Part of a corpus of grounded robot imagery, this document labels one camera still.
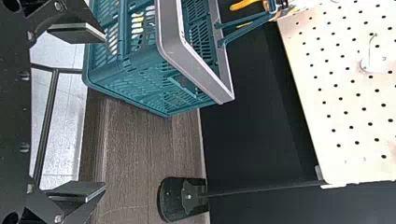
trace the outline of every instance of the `yellow handle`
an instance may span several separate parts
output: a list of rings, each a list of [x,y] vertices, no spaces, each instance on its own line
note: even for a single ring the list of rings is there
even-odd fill
[[[262,0],[243,0],[243,1],[239,2],[239,3],[233,4],[232,6],[230,6],[230,10],[231,11],[236,11],[236,10],[239,10],[241,8],[247,7],[250,4],[252,4],[252,3],[260,2],[260,1],[262,1]]]

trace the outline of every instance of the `wooden floor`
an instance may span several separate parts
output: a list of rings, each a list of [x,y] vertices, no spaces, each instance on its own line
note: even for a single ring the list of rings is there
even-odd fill
[[[91,224],[158,224],[167,176],[204,177],[199,113],[164,119],[89,90],[80,179],[106,182]],[[178,223],[209,223],[208,214]]]

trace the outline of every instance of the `black metal frame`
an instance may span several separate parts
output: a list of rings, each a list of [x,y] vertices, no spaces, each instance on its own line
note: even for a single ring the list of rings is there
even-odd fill
[[[29,49],[54,24],[89,24],[92,30],[57,30],[69,43],[104,42],[104,31],[83,0],[0,0],[0,223],[84,223],[105,193],[104,183],[69,182],[39,189],[60,73],[80,70],[34,68],[52,72],[44,127],[35,166],[31,157],[31,68]]]

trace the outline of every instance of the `round base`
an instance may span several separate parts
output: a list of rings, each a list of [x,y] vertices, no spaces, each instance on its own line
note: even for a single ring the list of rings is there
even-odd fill
[[[206,204],[195,207],[189,214],[186,213],[181,195],[185,181],[189,181],[193,185],[205,185],[204,179],[168,177],[163,180],[158,188],[157,207],[164,222],[175,222],[208,211],[208,205]]]

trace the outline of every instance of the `floor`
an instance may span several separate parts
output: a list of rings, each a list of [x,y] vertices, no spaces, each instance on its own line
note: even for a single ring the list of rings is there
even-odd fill
[[[83,45],[44,34],[31,57],[33,63],[81,68],[83,51]],[[49,88],[50,73],[33,70],[31,174]],[[164,119],[97,91],[89,90],[88,95],[87,101],[80,76],[61,74],[40,188],[77,179],[105,181],[106,195],[92,224],[163,223],[156,204],[161,181],[167,176],[205,176],[198,112]],[[209,217],[178,223],[209,223]]]
[[[52,67],[82,68],[84,46],[69,45],[47,33],[40,36],[31,49],[31,60]],[[32,158],[30,173],[43,125],[51,73],[33,69],[32,89]],[[49,132],[49,143],[42,176],[42,189],[53,189],[78,179],[82,128],[85,116],[87,87],[81,76],[60,74]]]
[[[89,90],[85,120],[80,179],[106,182],[91,223],[163,223],[157,211],[161,181],[205,176],[198,111],[165,119]]]

